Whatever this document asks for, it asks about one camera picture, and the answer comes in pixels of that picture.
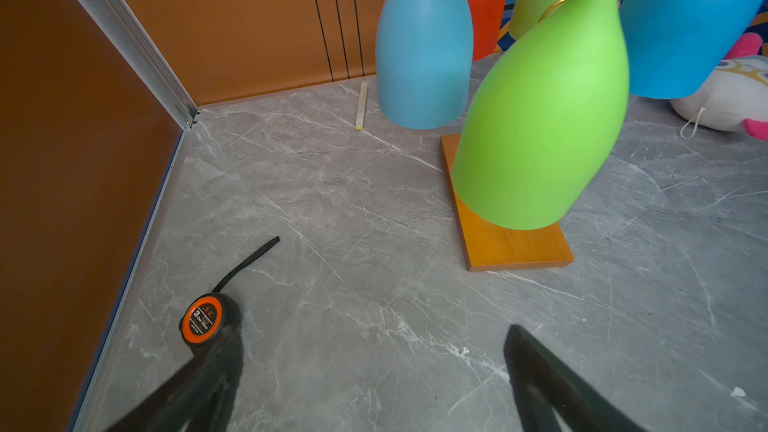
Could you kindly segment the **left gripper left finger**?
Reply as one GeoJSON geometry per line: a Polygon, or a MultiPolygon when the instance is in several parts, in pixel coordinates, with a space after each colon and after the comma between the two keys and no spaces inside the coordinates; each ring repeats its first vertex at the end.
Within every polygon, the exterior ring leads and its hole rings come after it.
{"type": "Polygon", "coordinates": [[[228,325],[111,431],[225,431],[243,371],[240,328],[228,325]]]}

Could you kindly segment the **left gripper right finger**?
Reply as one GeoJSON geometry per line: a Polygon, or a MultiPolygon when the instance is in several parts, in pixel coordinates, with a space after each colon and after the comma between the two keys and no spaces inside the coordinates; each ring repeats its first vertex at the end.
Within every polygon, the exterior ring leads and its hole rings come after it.
{"type": "Polygon", "coordinates": [[[504,344],[518,416],[525,431],[640,431],[642,427],[519,324],[510,326],[504,344]]]}

